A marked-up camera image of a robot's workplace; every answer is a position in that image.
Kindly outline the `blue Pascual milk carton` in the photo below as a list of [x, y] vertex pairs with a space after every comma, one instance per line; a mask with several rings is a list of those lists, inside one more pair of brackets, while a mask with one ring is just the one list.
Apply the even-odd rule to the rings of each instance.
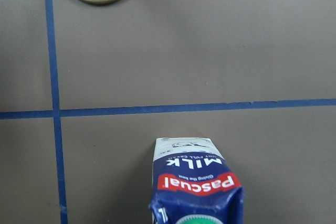
[[244, 189], [211, 139], [163, 137], [149, 207], [153, 223], [243, 223]]

